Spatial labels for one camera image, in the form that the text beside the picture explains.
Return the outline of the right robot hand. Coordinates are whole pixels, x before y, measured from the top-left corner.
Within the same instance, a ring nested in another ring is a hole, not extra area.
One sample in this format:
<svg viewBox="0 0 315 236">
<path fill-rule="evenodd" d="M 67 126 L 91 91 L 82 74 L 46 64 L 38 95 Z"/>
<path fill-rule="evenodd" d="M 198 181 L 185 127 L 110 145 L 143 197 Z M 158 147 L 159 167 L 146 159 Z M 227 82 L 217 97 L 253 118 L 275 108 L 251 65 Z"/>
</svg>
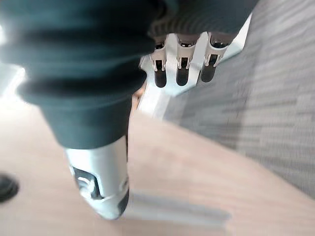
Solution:
<svg viewBox="0 0 315 236">
<path fill-rule="evenodd" d="M 162 78 L 168 34 L 180 56 L 208 32 L 204 80 L 255 8 L 254 0 L 3 0 L 1 61 L 25 69 L 21 98 L 37 105 L 64 148 L 81 195 L 107 220 L 129 199 L 128 122 L 146 80 L 143 56 Z"/>
</svg>

